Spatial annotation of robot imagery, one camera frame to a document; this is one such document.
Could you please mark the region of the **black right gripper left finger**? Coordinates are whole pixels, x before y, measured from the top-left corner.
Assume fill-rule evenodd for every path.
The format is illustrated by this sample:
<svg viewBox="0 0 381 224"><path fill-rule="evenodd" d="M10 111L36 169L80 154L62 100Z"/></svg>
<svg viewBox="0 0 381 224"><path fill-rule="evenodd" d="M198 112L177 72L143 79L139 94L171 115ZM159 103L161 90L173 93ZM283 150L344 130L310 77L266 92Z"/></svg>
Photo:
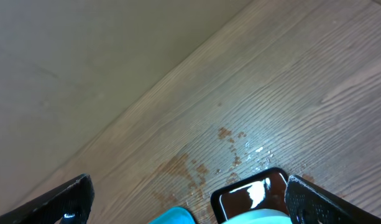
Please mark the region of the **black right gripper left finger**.
<svg viewBox="0 0 381 224"><path fill-rule="evenodd" d="M0 216L0 224L51 224L88 221L94 200L90 175L81 174Z"/></svg>

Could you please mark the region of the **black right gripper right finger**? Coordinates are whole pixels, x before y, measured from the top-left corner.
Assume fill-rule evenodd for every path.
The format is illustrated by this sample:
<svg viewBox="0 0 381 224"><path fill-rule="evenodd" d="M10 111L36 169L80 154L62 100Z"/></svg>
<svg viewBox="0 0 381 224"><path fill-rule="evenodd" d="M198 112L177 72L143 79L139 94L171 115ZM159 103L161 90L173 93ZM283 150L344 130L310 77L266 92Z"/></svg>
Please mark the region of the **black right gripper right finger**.
<svg viewBox="0 0 381 224"><path fill-rule="evenodd" d="M296 224L381 224L381 218L298 175L288 178L285 204Z"/></svg>

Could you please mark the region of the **light blue plate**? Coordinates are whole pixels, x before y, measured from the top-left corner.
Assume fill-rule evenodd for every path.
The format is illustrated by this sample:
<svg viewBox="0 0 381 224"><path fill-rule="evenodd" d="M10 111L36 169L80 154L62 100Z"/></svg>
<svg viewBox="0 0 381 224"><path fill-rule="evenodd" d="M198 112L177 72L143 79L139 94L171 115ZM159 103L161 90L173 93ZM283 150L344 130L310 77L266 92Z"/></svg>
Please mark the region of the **light blue plate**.
<svg viewBox="0 0 381 224"><path fill-rule="evenodd" d="M260 209L242 213L222 224L291 224L291 219L278 210Z"/></svg>

